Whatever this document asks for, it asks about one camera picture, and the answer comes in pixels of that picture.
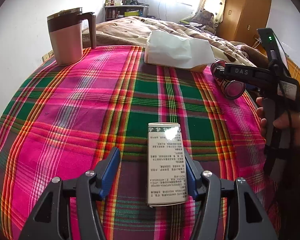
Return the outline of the right hand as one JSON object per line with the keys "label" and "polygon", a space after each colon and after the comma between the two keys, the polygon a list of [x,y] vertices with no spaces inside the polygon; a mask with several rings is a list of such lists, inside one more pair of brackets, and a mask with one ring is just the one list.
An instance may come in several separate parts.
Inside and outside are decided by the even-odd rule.
{"label": "right hand", "polygon": [[[256,103],[259,107],[256,109],[257,116],[260,118],[260,128],[262,137],[266,137],[266,125],[267,120],[265,117],[265,112],[262,105],[263,98],[256,98]],[[300,113],[291,113],[292,128],[294,129],[294,144],[295,146],[300,146]],[[278,129],[289,128],[289,117],[287,113],[283,113],[279,118],[273,121],[274,127]]]}

